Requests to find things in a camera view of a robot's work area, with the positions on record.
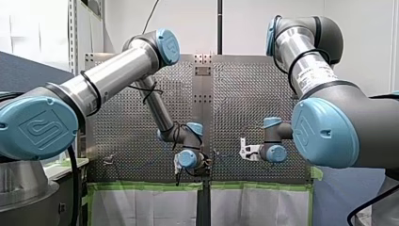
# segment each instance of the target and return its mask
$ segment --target metal pegboard wall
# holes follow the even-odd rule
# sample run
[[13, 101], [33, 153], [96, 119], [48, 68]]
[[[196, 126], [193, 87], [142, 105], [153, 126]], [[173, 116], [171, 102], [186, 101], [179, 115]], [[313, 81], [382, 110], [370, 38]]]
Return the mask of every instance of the metal pegboard wall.
[[240, 137], [247, 145], [263, 143], [264, 117], [291, 119], [295, 100], [286, 75], [265, 56], [214, 56], [213, 76], [213, 180], [308, 183], [310, 168], [292, 141], [284, 141], [289, 154], [281, 164], [249, 162], [238, 154]]
[[[113, 55], [87, 55], [87, 69], [102, 63]], [[192, 116], [192, 56], [165, 67], [156, 76], [157, 88], [173, 120], [186, 123]], [[171, 144], [156, 138], [157, 127], [150, 110], [143, 105], [138, 90], [125, 89], [104, 104], [87, 128], [87, 146], [95, 152], [88, 169], [91, 182], [129, 180], [174, 182]], [[182, 181], [193, 179], [187, 175]]]

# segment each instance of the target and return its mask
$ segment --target black joint ring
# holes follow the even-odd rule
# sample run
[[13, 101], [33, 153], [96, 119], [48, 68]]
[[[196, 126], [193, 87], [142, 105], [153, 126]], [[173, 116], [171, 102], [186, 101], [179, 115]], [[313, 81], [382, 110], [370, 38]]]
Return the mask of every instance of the black joint ring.
[[264, 141], [263, 143], [281, 143], [281, 140], [280, 141]]
[[324, 58], [324, 60], [327, 61], [327, 64], [329, 65], [329, 61], [330, 61], [329, 53], [322, 49], [310, 49], [310, 50], [302, 52], [298, 56], [296, 56], [296, 58], [291, 63], [290, 69], [288, 70], [288, 85], [290, 85], [290, 88], [294, 92], [294, 94], [296, 94], [296, 91], [295, 91], [295, 88], [293, 85], [293, 77], [292, 77], [294, 66], [299, 61], [299, 59], [301, 59], [302, 57], [307, 56], [308, 54], [311, 54], [311, 53], [319, 53], [321, 55], [325, 55], [327, 59]]
[[91, 112], [90, 114], [88, 114], [88, 116], [92, 116], [94, 114], [96, 114], [97, 112], [99, 112], [99, 110], [101, 109], [101, 104], [102, 104], [102, 98], [101, 98], [101, 94], [100, 91], [97, 89], [96, 85], [94, 85], [93, 82], [91, 82], [90, 78], [85, 74], [85, 71], [81, 71], [80, 74], [86, 79], [86, 81], [91, 85], [91, 87], [94, 89], [94, 92], [97, 95], [96, 98], [96, 103], [97, 103], [97, 107], [96, 109]]
[[82, 111], [80, 108], [77, 106], [77, 104], [71, 99], [70, 96], [68, 96], [63, 90], [59, 89], [58, 87], [54, 86], [51, 83], [47, 83], [44, 88], [49, 89], [53, 94], [58, 96], [65, 104], [70, 106], [74, 113], [76, 114], [77, 120], [79, 121], [79, 128], [82, 129], [85, 127], [85, 116], [83, 115]]

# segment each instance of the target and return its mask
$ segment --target cable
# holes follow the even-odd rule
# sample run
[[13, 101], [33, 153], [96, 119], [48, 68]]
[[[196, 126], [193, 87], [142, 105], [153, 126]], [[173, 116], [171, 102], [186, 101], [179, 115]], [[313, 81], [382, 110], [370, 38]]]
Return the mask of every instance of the cable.
[[73, 208], [71, 226], [76, 226], [79, 212], [79, 171], [77, 168], [76, 157], [72, 145], [68, 148], [68, 155], [71, 160], [72, 179], [73, 179]]
[[150, 14], [149, 18], [147, 19], [147, 22], [146, 22], [146, 25], [144, 26], [144, 30], [143, 30], [142, 35], [144, 35], [144, 33], [146, 33], [147, 26], [149, 25], [150, 19], [151, 19], [151, 17], [152, 17], [153, 12], [155, 11], [156, 5], [158, 5], [158, 2], [159, 2], [159, 0], [156, 0], [156, 1], [155, 1], [155, 4], [154, 4], [153, 7], [152, 7], [151, 14]]
[[378, 195], [377, 197], [371, 199], [370, 201], [367, 201], [366, 203], [362, 204], [361, 206], [359, 206], [358, 208], [354, 209], [352, 212], [349, 213], [348, 217], [346, 218], [346, 221], [348, 222], [349, 226], [353, 226], [352, 224], [352, 217], [354, 217], [358, 212], [360, 212], [361, 210], [363, 210], [364, 208], [379, 202], [385, 198], [387, 198], [388, 196], [390, 196], [391, 194], [395, 193], [397, 190], [399, 189], [399, 185], [398, 186], [394, 186], [393, 188], [389, 189], [388, 191]]
[[88, 116], [92, 116], [94, 114], [96, 114], [97, 112], [99, 112], [99, 110], [101, 109], [101, 104], [102, 104], [102, 100], [101, 100], [101, 94], [100, 91], [97, 89], [96, 85], [94, 85], [93, 82], [91, 82], [90, 78], [85, 74], [85, 71], [81, 71], [80, 74], [86, 79], [86, 81], [91, 85], [91, 87], [94, 89], [94, 92], [96, 93], [96, 103], [97, 103], [97, 107], [96, 109], [91, 112], [90, 114], [88, 114]]
[[128, 88], [137, 89], [137, 90], [141, 90], [141, 91], [148, 91], [149, 93], [147, 93], [147, 95], [143, 98], [143, 105], [145, 105], [146, 101], [147, 101], [147, 98], [149, 98], [150, 95], [154, 91], [159, 92], [160, 95], [162, 95], [164, 93], [162, 90], [156, 89], [156, 84], [157, 84], [157, 82], [154, 82], [150, 89], [138, 88], [138, 87], [134, 87], [134, 86], [128, 86]]
[[24, 94], [23, 92], [6, 92], [6, 93], [0, 93], [0, 102], [9, 100], [9, 99], [14, 99], [16, 97], [21, 96]]
[[323, 59], [327, 62], [327, 64], [329, 65], [329, 62], [331, 61], [331, 57], [329, 56], [329, 53], [325, 50], [322, 49], [310, 49], [308, 51], [302, 52], [300, 53], [298, 56], [296, 56], [296, 58], [293, 60], [293, 62], [291, 63], [290, 69], [288, 70], [288, 85], [290, 86], [291, 90], [294, 92], [294, 94], [296, 95], [296, 91], [293, 85], [293, 70], [294, 70], [294, 66], [296, 65], [296, 63], [302, 58], [305, 57], [311, 53], [319, 53], [320, 55], [325, 55], [326, 58]]

